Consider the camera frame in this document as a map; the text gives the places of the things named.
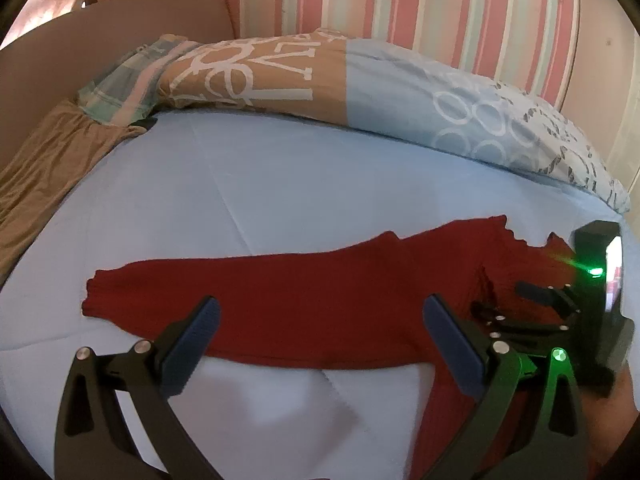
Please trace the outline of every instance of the plaid fabric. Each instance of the plaid fabric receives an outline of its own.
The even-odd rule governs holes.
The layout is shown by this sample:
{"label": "plaid fabric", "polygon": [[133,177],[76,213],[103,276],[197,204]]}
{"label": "plaid fabric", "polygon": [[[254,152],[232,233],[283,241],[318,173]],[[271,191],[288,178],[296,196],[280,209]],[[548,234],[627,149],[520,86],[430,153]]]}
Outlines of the plaid fabric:
{"label": "plaid fabric", "polygon": [[158,103],[156,85],[164,68],[199,46],[165,34],[151,45],[127,52],[78,92],[78,106],[101,124],[127,126],[147,117]]}

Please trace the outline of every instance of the brown fabric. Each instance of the brown fabric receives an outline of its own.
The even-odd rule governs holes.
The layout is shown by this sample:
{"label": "brown fabric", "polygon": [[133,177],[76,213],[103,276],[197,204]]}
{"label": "brown fabric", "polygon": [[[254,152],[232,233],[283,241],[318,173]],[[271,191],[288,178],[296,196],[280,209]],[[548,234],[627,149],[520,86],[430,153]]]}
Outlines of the brown fabric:
{"label": "brown fabric", "polygon": [[0,171],[61,99],[162,34],[231,40],[225,0],[111,0],[74,10],[0,50]]}
{"label": "brown fabric", "polygon": [[164,70],[158,93],[177,108],[215,103],[347,125],[346,51],[347,37],[322,28],[205,44]]}
{"label": "brown fabric", "polygon": [[68,99],[47,114],[0,173],[0,286],[60,201],[140,126],[104,126]]}

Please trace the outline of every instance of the black device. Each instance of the black device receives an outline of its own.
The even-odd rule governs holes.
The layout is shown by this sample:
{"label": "black device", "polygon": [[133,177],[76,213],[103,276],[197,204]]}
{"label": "black device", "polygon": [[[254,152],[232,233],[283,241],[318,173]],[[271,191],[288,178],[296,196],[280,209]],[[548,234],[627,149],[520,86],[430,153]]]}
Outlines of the black device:
{"label": "black device", "polygon": [[[578,386],[609,394],[626,360],[634,324],[620,313],[619,225],[588,224],[575,232],[575,249],[570,262],[577,267],[575,284],[559,290],[524,282],[516,286],[540,308],[555,310],[561,324],[509,319],[497,307],[479,303],[472,305],[476,319],[463,320],[439,295],[425,301],[426,329],[460,390],[477,404],[423,480],[587,477],[588,442]],[[106,356],[79,349],[60,405],[56,479],[222,480],[166,402],[183,390],[220,318],[218,302],[207,297],[155,342],[141,340],[126,353]],[[479,470],[514,394],[523,389],[530,393],[530,405],[511,449],[494,467]],[[140,458],[116,390],[130,393],[168,473]],[[631,447],[626,443],[614,457],[618,470],[624,471],[625,453],[635,455]],[[605,468],[599,480],[608,478],[618,477]]]}

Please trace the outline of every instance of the blue gripper pad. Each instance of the blue gripper pad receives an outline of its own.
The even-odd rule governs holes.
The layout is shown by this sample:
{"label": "blue gripper pad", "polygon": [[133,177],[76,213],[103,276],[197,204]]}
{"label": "blue gripper pad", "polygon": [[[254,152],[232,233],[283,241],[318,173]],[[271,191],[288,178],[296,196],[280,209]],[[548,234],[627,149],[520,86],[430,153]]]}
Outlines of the blue gripper pad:
{"label": "blue gripper pad", "polygon": [[184,390],[220,326],[220,304],[209,296],[182,323],[182,332],[160,363],[160,392],[165,399]]}
{"label": "blue gripper pad", "polygon": [[484,363],[441,300],[429,296],[422,319],[460,391],[476,401],[484,395]]}

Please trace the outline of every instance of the bed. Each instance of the bed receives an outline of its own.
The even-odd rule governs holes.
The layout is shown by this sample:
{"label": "bed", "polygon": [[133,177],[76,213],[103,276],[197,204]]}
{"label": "bed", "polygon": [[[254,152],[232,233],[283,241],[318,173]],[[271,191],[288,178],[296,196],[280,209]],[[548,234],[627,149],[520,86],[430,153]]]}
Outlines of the bed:
{"label": "bed", "polygon": [[[385,230],[407,237],[504,214],[516,238],[535,246],[550,232],[570,242],[572,231],[596,219],[620,222],[625,272],[640,272],[640,244],[622,216],[544,176],[273,114],[198,108],[156,118],[73,189],[0,292],[0,405],[51,476],[74,352],[122,352],[137,340],[82,316],[86,280],[97,269],[151,258],[327,251]],[[636,323],[639,300],[640,283],[627,280],[623,313]],[[640,405],[637,336],[629,364]],[[427,364],[348,372],[205,358],[171,406],[225,478],[401,479],[432,382]],[[119,400],[143,458],[162,468],[130,399]]]}

